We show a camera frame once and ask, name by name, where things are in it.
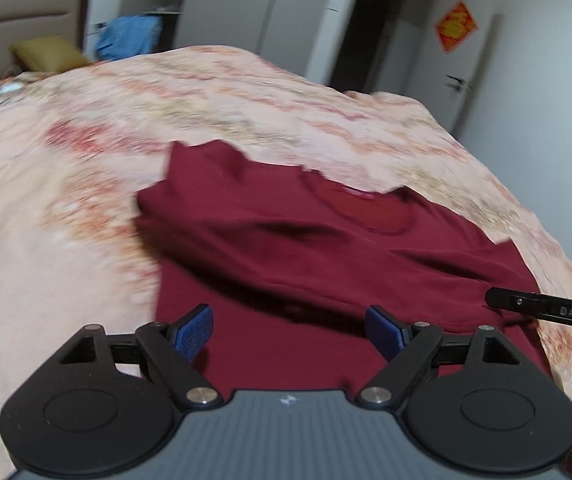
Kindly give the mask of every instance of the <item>blue cloth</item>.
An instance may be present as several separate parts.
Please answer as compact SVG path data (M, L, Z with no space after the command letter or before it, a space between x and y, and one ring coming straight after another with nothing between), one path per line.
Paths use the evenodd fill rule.
M150 54L159 41L162 20L159 16L124 16L112 20L97 42L97 57L117 61L139 54Z

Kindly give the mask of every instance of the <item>bed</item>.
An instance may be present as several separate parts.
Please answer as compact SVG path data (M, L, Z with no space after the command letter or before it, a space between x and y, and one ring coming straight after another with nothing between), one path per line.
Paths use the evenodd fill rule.
M410 186L512 238L542 292L572 298L560 245L419 102L339 94L223 46L140 56L0 96L0 406L80 326L128 332L153 317L157 266L133 195L162 178L177 139L226 139L360 189ZM572 331L542 322L540 335L572 396ZM0 480L11 471L0 440Z

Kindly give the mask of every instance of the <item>red shirt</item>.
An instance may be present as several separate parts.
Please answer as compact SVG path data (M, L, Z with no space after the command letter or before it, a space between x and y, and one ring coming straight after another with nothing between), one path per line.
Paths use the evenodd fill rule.
M138 203L138 229L163 255L157 319L210 304L196 367L225 395L355 392L384 365L363 335L371 304L451 333L494 325L549 372L534 322L484 301L490 286L538 292L514 244L407 187L361 192L219 140L176 142L166 180Z

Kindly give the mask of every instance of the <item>pillow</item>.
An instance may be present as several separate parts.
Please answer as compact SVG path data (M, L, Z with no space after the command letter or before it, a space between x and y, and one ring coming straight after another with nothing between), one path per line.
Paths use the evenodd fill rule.
M61 36L46 36L12 44L10 50L31 72L62 73L90 64L82 52Z

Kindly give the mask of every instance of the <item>door handle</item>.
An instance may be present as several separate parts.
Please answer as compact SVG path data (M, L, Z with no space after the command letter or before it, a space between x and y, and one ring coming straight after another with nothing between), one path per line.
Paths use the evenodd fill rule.
M461 77L455 77L453 75L448 75L448 74L446 74L446 77L448 79L453 79L454 81L457 81L457 83L459 83L460 85L463 85L466 82L466 80Z
M451 87L455 92L470 90L472 88L469 84L466 83L466 80L463 77L455 77L449 74L446 74L446 77L455 81L455 83L446 83L446 85Z

